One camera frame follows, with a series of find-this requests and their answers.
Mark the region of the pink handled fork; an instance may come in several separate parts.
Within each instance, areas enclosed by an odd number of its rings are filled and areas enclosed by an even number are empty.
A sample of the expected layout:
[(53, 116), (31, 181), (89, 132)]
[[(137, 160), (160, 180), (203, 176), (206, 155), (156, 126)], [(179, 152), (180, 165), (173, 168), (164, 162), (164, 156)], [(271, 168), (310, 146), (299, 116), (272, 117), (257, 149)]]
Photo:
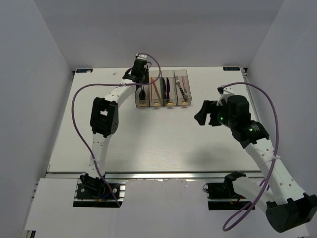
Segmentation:
[(184, 90), (185, 98), (186, 98), (186, 100), (189, 100), (190, 87), (189, 87), (189, 82), (188, 82), (187, 76), (182, 76), (182, 83), (183, 83), (183, 90)]

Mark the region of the orange chopstick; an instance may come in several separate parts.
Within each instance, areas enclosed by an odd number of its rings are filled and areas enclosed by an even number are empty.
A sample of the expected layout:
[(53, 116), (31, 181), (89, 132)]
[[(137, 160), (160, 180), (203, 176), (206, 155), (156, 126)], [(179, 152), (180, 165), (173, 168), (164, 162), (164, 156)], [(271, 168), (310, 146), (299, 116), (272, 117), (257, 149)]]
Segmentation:
[(153, 77), (151, 77), (151, 85), (150, 85), (150, 100), (153, 99)]
[(155, 89), (155, 92), (156, 92), (156, 95), (157, 95), (158, 99), (160, 100), (161, 97), (160, 97), (160, 94), (159, 94), (159, 90), (158, 90), (156, 84), (154, 83), (154, 79), (152, 77), (151, 77), (151, 83), (152, 83), (152, 86), (154, 86), (154, 89)]

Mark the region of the black spoon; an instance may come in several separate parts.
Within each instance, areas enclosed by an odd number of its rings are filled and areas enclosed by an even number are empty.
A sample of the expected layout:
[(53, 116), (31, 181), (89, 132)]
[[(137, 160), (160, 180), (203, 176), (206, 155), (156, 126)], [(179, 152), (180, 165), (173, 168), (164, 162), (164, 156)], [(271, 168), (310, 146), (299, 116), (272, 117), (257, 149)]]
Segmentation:
[(139, 93), (139, 100), (144, 101), (146, 99), (146, 92), (145, 92), (145, 87), (141, 87), (141, 91)]

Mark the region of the lone teal chopstick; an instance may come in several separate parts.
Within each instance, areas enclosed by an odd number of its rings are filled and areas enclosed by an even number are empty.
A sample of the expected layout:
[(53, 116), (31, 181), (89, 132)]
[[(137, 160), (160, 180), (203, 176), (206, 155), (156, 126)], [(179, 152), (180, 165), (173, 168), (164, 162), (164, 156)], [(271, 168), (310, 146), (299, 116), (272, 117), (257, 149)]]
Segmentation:
[(158, 97), (158, 101), (159, 101), (160, 105), (162, 106), (163, 105), (163, 100), (161, 99), (161, 96), (159, 94), (158, 88), (155, 85), (154, 85), (154, 88), (155, 88), (155, 92), (156, 92), (157, 97)]

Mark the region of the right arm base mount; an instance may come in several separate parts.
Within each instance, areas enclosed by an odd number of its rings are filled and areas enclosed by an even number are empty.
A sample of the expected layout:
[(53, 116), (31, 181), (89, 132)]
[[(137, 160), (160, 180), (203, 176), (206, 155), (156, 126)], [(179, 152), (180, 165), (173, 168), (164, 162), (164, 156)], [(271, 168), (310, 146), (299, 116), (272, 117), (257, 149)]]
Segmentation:
[(224, 177), (223, 182), (208, 182), (203, 185), (203, 191), (207, 194), (208, 209), (210, 211), (240, 210), (245, 205), (250, 206), (250, 201), (236, 193), (233, 182), (238, 178), (246, 177), (243, 172), (235, 171)]

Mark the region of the black handled fork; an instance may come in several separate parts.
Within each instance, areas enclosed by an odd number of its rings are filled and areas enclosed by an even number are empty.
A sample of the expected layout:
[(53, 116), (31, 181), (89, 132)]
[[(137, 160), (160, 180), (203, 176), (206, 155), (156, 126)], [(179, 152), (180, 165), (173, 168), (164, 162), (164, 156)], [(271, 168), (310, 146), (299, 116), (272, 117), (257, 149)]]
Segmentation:
[(180, 92), (181, 92), (181, 95), (182, 95), (183, 99), (184, 99), (185, 101), (187, 101), (186, 94), (185, 94), (185, 92), (183, 91), (183, 88), (181, 87), (181, 84), (180, 84), (180, 81), (179, 81), (179, 78), (178, 78), (177, 75), (175, 76), (175, 83), (176, 83), (176, 85), (178, 86), (178, 88), (179, 88), (179, 90), (180, 90)]

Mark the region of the blue knife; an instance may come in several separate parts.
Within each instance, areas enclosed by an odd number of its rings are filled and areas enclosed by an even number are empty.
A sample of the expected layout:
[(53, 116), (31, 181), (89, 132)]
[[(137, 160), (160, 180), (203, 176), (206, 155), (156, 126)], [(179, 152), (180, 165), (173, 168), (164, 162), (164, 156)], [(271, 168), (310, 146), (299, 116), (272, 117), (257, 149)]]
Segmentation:
[(170, 81), (169, 78), (166, 78), (166, 97), (170, 99)]

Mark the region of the black knife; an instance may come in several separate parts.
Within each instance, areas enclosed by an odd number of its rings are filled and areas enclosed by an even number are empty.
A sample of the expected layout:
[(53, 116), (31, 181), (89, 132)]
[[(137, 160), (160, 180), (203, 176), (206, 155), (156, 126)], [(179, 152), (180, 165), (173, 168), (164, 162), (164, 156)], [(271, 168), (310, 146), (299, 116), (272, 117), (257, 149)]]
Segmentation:
[(162, 97), (164, 100), (167, 99), (167, 96), (166, 96), (166, 82), (165, 82), (165, 79), (162, 78)]

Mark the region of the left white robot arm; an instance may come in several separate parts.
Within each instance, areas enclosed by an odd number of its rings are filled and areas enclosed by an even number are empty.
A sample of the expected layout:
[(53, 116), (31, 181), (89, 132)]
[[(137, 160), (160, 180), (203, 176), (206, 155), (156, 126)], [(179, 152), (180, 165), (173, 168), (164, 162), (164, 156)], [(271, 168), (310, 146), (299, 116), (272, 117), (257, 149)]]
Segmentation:
[(82, 135), (79, 137), (91, 155), (90, 170), (81, 175), (80, 180), (94, 198), (114, 194), (105, 180), (108, 145), (119, 126), (119, 107), (137, 89), (149, 83), (149, 63), (146, 55), (137, 54), (133, 66), (124, 73), (121, 82), (105, 97), (96, 97), (93, 100), (90, 117), (92, 146), (88, 145)]

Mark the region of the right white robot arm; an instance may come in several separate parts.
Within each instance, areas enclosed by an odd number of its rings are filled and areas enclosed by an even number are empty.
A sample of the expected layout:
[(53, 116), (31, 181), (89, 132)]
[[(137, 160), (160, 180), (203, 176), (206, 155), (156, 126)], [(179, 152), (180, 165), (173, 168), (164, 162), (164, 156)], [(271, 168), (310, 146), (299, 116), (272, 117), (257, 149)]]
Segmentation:
[(267, 179), (264, 186), (252, 182), (243, 172), (233, 172), (224, 179), (224, 193), (231, 198), (241, 195), (256, 202), (273, 227), (285, 232), (312, 220), (317, 211), (316, 195), (308, 195), (292, 178), (282, 160), (274, 154), (273, 145), (264, 126), (251, 119), (249, 102), (233, 95), (221, 101), (205, 100), (194, 116), (199, 125), (225, 126), (233, 138), (252, 157)]

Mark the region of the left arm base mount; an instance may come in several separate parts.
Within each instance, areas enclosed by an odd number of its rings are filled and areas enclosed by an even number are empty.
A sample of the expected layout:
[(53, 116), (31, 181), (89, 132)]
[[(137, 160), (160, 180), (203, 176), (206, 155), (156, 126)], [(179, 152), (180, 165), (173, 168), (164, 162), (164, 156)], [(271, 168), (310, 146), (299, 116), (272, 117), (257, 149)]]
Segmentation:
[(77, 183), (73, 207), (75, 208), (119, 208), (123, 202), (125, 185), (110, 183), (107, 186), (101, 178), (88, 174), (80, 176)]

